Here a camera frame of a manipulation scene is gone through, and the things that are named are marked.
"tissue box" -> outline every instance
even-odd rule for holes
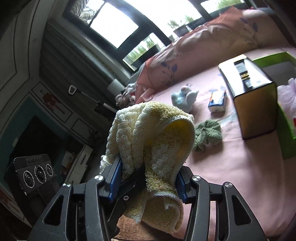
[[[233,99],[242,138],[274,131],[278,112],[275,83],[245,55],[219,64],[219,69]]]
[[[223,112],[226,108],[226,91],[215,91],[211,94],[208,108],[210,112]]]
[[[288,85],[290,78],[296,77],[296,59],[288,52],[277,53],[253,62],[279,85]],[[296,129],[293,120],[289,120],[279,107],[276,131],[279,137],[283,159],[296,156]]]

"pink cloth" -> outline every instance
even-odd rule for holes
[[[260,49],[247,53],[259,58],[289,51],[296,56],[294,48]],[[232,182],[246,200],[267,236],[280,235],[296,212],[296,157],[283,160],[276,131],[244,141],[231,98],[227,97],[226,113],[211,114],[207,106],[211,92],[227,89],[217,67],[187,78],[154,95],[153,101],[171,103],[171,93],[189,84],[199,90],[191,114],[195,124],[212,118],[220,122],[223,142],[203,153],[192,152],[186,160],[195,175],[208,182],[223,184]],[[183,238],[191,205],[184,205],[181,229],[173,234]],[[211,202],[209,241],[215,236],[215,203]]]
[[[136,82],[136,103],[227,59],[271,46],[289,46],[260,10],[231,7],[146,61]]]

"small box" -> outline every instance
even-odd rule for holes
[[[219,69],[233,99],[242,138],[274,131],[278,113],[276,84],[245,55],[219,64]]]
[[[214,91],[211,94],[208,108],[210,112],[223,112],[226,109],[226,91]]]

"towel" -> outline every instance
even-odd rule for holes
[[[205,145],[218,145],[222,139],[221,126],[216,120],[206,120],[197,124],[195,127],[195,140],[193,149],[196,152],[203,152]]]
[[[122,179],[145,165],[147,186],[127,201],[126,217],[167,233],[179,230],[183,205],[175,180],[193,142],[193,115],[175,106],[146,102],[117,112],[100,168],[113,163],[120,153]]]

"stuffed toy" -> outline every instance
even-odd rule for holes
[[[172,94],[172,103],[182,111],[189,113],[197,94],[198,91],[192,91],[188,85],[182,86],[179,92]]]

